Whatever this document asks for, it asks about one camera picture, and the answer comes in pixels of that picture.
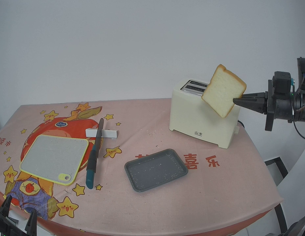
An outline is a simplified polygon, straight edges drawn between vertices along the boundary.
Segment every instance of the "cream toaster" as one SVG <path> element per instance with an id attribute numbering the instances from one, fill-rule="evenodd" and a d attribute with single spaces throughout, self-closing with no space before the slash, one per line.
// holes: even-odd
<path id="1" fill-rule="evenodd" d="M 234 105 L 226 118 L 221 118 L 201 96 L 208 86 L 196 80 L 183 80 L 172 92 L 170 130 L 228 148 L 237 126 L 240 106 Z"/>

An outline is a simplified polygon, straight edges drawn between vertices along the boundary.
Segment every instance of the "cable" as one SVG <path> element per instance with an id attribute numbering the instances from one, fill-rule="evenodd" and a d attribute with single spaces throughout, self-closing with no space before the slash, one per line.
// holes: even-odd
<path id="1" fill-rule="evenodd" d="M 303 80 L 301 81 L 301 84 L 300 84 L 300 86 L 298 87 L 298 89 L 297 89 L 296 92 L 298 92 L 298 91 L 300 90 L 300 87 L 301 87 L 302 83 L 304 82 L 304 79 L 305 79 L 305 75 L 303 74 Z M 296 129 L 298 135 L 300 135 L 303 139 L 305 139 L 305 137 L 298 131 L 298 129 L 297 129 L 297 127 L 296 127 L 296 123 L 295 123 L 295 111 L 296 111 L 296 112 L 299 112 L 299 111 L 301 111 L 301 110 L 303 110 L 303 109 L 305 108 L 305 105 L 304 105 L 304 106 L 302 106 L 302 107 L 299 108 L 299 109 L 295 109 L 295 104 L 294 104 L 294 102 L 295 102 L 295 99 L 296 99 L 296 92 L 295 92 L 295 84 L 293 84 L 293 86 L 292 86 L 292 93 L 293 93 L 292 108 L 293 108 L 293 110 L 294 110 L 294 113 L 293 113 L 293 115 L 292 115 L 292 121 L 293 121 L 293 123 L 294 123 L 294 127 L 295 127 L 295 129 Z"/>
<path id="2" fill-rule="evenodd" d="M 241 121 L 238 120 L 238 122 L 245 128 L 245 125 Z"/>
<path id="3" fill-rule="evenodd" d="M 293 123 L 294 123 L 294 126 L 295 126 L 295 129 L 296 129 L 297 133 L 298 133 L 302 138 L 305 139 L 305 137 L 298 131 L 298 129 L 297 129 L 297 127 L 296 127 L 295 120 L 294 120 L 294 116 L 292 116 L 292 121 L 293 121 Z"/>

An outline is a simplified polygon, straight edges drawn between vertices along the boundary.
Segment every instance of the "grey tray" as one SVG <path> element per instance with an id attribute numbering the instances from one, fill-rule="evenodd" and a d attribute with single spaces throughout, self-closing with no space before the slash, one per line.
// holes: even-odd
<path id="1" fill-rule="evenodd" d="M 173 149 L 129 161 L 124 166 L 135 191 L 143 192 L 187 174 L 188 169 Z"/>

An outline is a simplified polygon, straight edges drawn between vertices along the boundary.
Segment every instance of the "table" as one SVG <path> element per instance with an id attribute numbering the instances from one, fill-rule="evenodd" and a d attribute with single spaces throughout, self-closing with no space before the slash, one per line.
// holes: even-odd
<path id="1" fill-rule="evenodd" d="M 283 199 L 252 140 L 241 126 L 228 149 L 169 130 L 171 99 L 23 105 L 0 131 L 0 205 L 60 235 L 231 235 Z M 86 161 L 94 138 L 86 128 L 118 130 L 103 138 L 95 187 L 86 188 Z M 20 172 L 19 164 L 40 134 L 89 140 L 71 186 Z M 166 148 L 186 163 L 186 176 L 138 193 L 124 170 L 130 160 Z"/>

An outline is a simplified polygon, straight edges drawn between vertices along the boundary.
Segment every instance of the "knife handle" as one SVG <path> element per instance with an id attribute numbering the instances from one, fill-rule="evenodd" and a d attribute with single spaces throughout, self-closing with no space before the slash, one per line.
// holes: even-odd
<path id="1" fill-rule="evenodd" d="M 92 147 L 92 150 L 90 151 L 90 155 L 87 163 L 86 185 L 89 189 L 93 189 L 96 167 L 97 167 L 97 152 L 94 145 Z"/>
<path id="2" fill-rule="evenodd" d="M 93 170 L 87 170 L 86 185 L 89 189 L 93 189 L 94 179 L 95 179 L 95 172 Z"/>

